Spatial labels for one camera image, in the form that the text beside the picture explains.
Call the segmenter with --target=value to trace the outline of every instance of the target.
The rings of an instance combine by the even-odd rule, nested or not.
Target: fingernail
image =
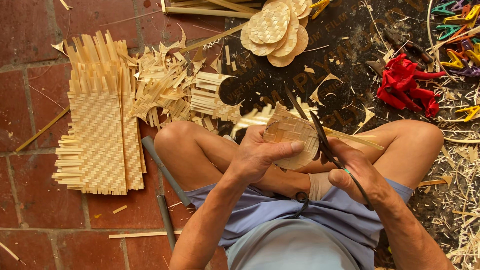
[[[332,180],[335,181],[336,183],[340,183],[343,181],[343,173],[338,170],[332,170]]]
[[[305,147],[303,142],[293,142],[291,145],[294,153],[302,152]]]

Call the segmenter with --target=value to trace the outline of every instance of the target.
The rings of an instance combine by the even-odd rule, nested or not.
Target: person
[[[360,134],[375,136],[383,150],[329,138],[375,211],[363,205],[350,176],[323,155],[299,170],[281,171],[272,162],[297,155],[303,144],[265,143],[264,128],[250,126],[240,145],[192,122],[158,132],[158,155],[197,208],[170,269],[203,269],[219,245],[231,270],[373,270],[383,228],[398,269],[454,269],[406,206],[443,145],[436,126],[400,120]],[[308,196],[307,205],[298,192]]]

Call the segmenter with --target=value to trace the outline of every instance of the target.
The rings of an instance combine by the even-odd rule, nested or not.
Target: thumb
[[[300,154],[305,147],[303,142],[282,142],[269,144],[268,156],[272,161],[294,157]]]
[[[353,181],[350,175],[341,169],[333,169],[328,174],[328,181],[342,190],[348,189]]]

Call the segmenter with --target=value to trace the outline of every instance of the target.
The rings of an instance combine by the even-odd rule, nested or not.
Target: scissors
[[[287,85],[285,84],[285,92],[287,93],[287,96],[288,98],[290,99],[290,101],[293,103],[293,106],[295,107],[295,109],[299,112],[300,116],[307,120],[307,121],[310,121],[307,117],[307,115],[305,114],[305,112],[302,110],[302,108],[300,107],[300,105],[298,104],[298,102],[295,100],[295,98],[293,97],[293,94],[292,92],[288,89]],[[346,171],[350,177],[352,178],[353,182],[355,182],[355,184],[357,185],[358,189],[360,190],[363,198],[365,199],[365,201],[367,202],[367,204],[365,205],[365,207],[370,210],[370,211],[374,211],[373,209],[373,205],[372,203],[370,202],[370,199],[368,198],[368,195],[367,193],[365,192],[365,190],[363,189],[363,187],[360,185],[360,183],[357,181],[357,179],[345,168],[345,166],[339,162],[338,160],[336,160],[332,154],[332,150],[330,148],[330,145],[328,144],[328,140],[327,140],[327,136],[325,134],[325,131],[324,131],[324,127],[322,126],[322,124],[320,123],[320,120],[318,119],[318,116],[316,116],[313,111],[310,111],[310,116],[312,117],[312,120],[313,120],[313,124],[315,125],[315,128],[317,130],[317,134],[318,134],[318,151],[322,151],[323,154],[327,157],[328,161],[330,161],[331,163],[335,164],[335,166],[339,169],[342,169],[344,171]]]

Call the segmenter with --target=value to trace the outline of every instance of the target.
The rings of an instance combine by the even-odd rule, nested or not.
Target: knee
[[[432,151],[440,151],[444,144],[442,131],[433,124],[417,120],[400,120],[399,131],[413,142],[428,147]]]
[[[177,121],[167,124],[155,136],[155,150],[159,154],[161,149],[181,147],[185,140],[192,138],[197,124],[189,121]]]

